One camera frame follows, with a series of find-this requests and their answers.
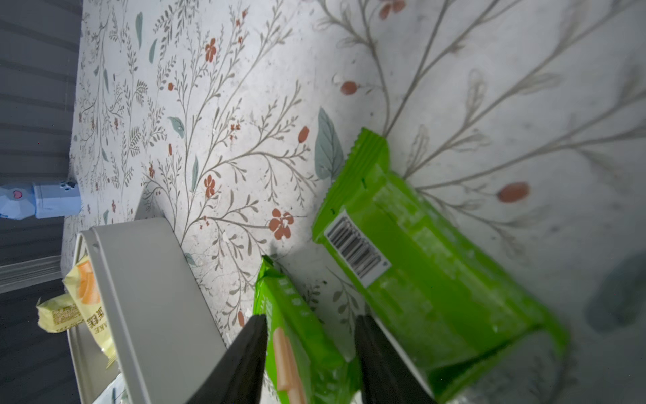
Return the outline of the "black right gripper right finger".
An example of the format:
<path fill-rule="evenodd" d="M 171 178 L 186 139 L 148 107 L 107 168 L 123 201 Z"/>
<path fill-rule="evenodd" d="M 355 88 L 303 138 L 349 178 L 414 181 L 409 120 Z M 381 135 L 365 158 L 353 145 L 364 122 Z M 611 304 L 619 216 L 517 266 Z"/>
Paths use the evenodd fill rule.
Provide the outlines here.
<path fill-rule="evenodd" d="M 354 343 L 362 372 L 363 403 L 436 403 L 371 316 L 357 318 Z"/>

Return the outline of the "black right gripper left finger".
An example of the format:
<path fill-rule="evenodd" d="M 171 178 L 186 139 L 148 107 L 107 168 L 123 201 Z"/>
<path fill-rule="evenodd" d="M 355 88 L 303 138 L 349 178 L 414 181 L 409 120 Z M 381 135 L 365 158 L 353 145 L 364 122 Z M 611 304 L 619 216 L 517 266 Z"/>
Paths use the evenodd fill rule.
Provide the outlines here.
<path fill-rule="evenodd" d="M 188 403 L 259 403 L 267 357 L 267 318 L 255 315 Z"/>

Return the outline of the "green cookie packet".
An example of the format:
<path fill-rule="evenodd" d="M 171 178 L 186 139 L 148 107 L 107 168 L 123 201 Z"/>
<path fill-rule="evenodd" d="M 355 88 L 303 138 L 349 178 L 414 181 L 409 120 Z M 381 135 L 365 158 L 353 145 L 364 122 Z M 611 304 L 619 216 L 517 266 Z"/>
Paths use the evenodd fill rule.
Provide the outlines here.
<path fill-rule="evenodd" d="M 263 256 L 253 313 L 267 320 L 266 374 L 280 403 L 350 403 L 360 389 L 348 361 L 290 278 Z"/>
<path fill-rule="evenodd" d="M 535 333 L 557 359 L 556 317 L 391 170 L 388 143 L 362 130 L 313 225 L 425 379 L 448 402 Z"/>

